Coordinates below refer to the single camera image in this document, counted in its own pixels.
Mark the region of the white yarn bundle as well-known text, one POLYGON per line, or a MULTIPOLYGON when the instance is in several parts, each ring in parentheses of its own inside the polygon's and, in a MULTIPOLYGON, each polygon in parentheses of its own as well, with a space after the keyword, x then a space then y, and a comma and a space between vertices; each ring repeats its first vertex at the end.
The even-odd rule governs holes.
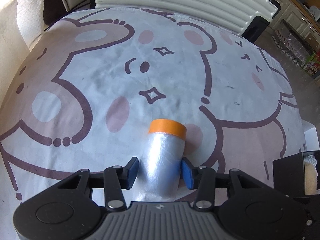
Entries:
POLYGON ((311 164, 313 167, 317 166, 317 159, 315 158, 315 156, 312 155, 307 155, 304 157, 304 163, 306 164, 311 164))

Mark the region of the white paper towel sheet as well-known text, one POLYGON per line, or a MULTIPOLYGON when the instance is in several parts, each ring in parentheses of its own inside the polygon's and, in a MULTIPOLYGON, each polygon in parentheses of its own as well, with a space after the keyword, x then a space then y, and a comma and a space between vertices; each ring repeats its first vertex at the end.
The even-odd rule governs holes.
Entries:
POLYGON ((9 0, 1 6, 1 101, 44 30, 44 0, 9 0))

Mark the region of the orange capped plastic film roll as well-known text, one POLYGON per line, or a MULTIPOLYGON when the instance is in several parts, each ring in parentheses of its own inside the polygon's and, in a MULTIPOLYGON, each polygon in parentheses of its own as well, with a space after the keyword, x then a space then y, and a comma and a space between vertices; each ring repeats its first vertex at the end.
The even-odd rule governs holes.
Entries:
POLYGON ((151 122, 139 160, 135 201, 175 200, 186 132, 186 127, 174 120, 156 119, 151 122))

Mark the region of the beige plush bunny toy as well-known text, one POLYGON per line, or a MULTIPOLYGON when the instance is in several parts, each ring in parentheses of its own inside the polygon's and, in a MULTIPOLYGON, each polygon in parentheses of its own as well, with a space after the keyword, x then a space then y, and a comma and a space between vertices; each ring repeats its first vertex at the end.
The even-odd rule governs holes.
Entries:
POLYGON ((304 164, 305 172, 305 194, 312 195, 317 193, 317 171, 316 168, 310 164, 304 164))

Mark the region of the black cardboard box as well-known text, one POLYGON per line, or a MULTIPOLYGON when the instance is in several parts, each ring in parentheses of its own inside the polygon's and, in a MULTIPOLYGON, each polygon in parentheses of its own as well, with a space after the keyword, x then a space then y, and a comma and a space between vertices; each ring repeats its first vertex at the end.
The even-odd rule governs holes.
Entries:
POLYGON ((279 192, 293 196, 305 194, 304 157, 314 155, 317 159, 317 193, 319 193, 319 151, 299 152, 273 161, 273 187, 279 192))

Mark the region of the red green snack box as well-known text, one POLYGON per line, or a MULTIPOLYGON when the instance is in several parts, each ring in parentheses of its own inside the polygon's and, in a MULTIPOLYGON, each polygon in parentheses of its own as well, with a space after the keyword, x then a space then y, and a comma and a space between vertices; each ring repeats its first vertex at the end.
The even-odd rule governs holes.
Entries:
POLYGON ((306 60, 303 69, 314 79, 319 76, 320 51, 317 51, 306 60))

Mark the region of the white cardboard box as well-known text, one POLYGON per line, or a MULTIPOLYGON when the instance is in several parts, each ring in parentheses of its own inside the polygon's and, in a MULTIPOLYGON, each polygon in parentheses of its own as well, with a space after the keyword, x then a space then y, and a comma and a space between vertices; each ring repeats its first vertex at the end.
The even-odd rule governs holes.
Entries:
POLYGON ((319 151, 319 140, 317 135, 316 126, 302 120, 304 129, 304 137, 307 151, 319 151))

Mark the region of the bear print bed sheet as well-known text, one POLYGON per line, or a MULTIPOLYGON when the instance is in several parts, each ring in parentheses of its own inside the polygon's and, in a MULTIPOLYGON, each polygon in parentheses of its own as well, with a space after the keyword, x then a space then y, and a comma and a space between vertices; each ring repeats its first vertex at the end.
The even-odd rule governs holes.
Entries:
POLYGON ((267 185, 274 160, 306 148, 287 75, 255 44, 157 10, 75 12, 44 33, 1 106, 1 211, 140 156, 155 119, 184 124, 194 165, 267 185))

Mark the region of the pack of water bottles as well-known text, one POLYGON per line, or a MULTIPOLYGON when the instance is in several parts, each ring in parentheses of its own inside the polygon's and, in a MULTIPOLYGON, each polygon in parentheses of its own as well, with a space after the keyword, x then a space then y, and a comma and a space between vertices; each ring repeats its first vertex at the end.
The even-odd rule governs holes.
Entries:
POLYGON ((303 66, 315 53, 305 38, 297 33, 285 20, 280 21, 274 32, 281 49, 283 49, 295 63, 298 62, 300 66, 303 66))

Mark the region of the cream kitchen cabinets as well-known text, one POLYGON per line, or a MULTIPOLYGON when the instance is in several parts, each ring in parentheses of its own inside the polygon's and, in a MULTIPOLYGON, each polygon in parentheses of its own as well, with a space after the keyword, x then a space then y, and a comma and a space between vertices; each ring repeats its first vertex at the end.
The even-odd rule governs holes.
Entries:
POLYGON ((281 9, 270 24, 271 29, 275 30, 280 21, 285 20, 307 41, 310 41, 308 36, 312 35, 319 42, 319 24, 299 0, 276 1, 280 4, 281 9))

